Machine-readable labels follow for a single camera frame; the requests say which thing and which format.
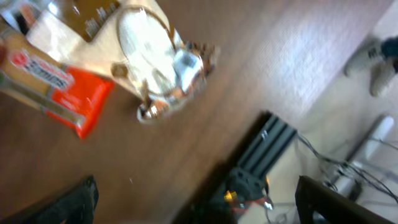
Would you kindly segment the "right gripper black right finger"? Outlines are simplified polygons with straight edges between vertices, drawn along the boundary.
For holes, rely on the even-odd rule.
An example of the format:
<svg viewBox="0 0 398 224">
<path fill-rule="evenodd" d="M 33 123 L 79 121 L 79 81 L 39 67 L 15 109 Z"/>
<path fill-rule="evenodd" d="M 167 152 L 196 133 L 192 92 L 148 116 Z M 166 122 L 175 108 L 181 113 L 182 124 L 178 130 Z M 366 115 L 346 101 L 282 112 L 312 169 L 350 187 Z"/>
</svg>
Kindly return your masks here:
<svg viewBox="0 0 398 224">
<path fill-rule="evenodd" d="M 328 223 L 390 223 L 306 175 L 299 177 L 295 204 L 301 223 L 315 223 L 314 213 Z"/>
</svg>

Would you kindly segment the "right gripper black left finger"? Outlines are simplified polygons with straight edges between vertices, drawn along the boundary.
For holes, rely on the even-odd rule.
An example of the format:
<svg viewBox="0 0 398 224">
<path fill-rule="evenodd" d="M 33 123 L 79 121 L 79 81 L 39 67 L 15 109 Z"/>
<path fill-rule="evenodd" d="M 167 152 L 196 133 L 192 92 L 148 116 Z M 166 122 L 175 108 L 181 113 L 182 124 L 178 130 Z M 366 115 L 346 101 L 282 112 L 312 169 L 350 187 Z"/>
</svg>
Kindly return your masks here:
<svg viewBox="0 0 398 224">
<path fill-rule="evenodd" d="M 1 223 L 87 223 L 94 221 L 99 191 L 93 175 L 82 178 L 72 187 L 55 192 Z"/>
</svg>

